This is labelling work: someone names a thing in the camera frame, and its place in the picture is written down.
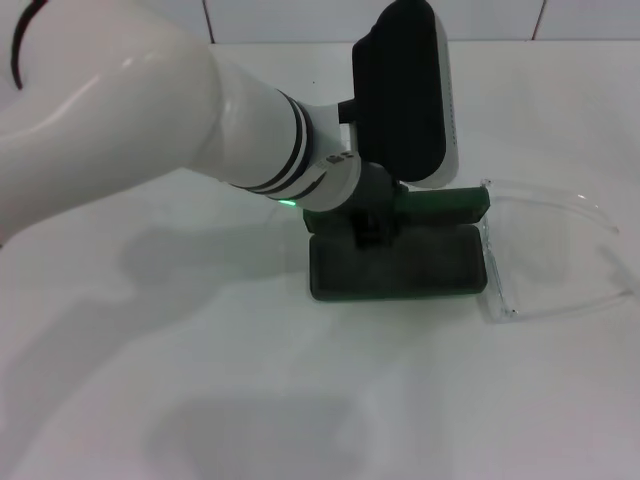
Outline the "clear white glasses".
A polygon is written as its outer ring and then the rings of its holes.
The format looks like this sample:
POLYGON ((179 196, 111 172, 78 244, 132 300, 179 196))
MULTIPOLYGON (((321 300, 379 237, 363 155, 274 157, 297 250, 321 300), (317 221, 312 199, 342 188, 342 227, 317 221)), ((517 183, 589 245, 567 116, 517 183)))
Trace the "clear white glasses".
POLYGON ((605 255, 618 226, 582 193, 508 180, 481 183, 491 206, 478 227, 496 323, 582 314, 627 293, 605 255))

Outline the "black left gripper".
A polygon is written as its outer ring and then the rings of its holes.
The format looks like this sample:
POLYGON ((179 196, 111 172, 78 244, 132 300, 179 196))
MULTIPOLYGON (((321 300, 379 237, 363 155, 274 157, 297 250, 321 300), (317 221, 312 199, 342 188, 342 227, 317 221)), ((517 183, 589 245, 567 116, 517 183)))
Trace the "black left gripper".
POLYGON ((356 187, 349 197, 349 220, 353 223, 357 248, 373 244, 391 246, 395 238, 396 200, 408 192, 408 187, 393 178, 382 166, 363 162, 356 187))

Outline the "green glasses case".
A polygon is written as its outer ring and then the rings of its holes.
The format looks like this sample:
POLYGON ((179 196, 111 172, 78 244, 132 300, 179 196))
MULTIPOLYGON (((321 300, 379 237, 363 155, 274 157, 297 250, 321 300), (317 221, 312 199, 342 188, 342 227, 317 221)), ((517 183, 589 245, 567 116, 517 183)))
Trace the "green glasses case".
POLYGON ((474 295, 488 277, 478 223, 491 206, 482 186, 408 191, 396 200, 391 246, 357 248, 349 209, 303 215, 309 289, 325 302, 474 295))

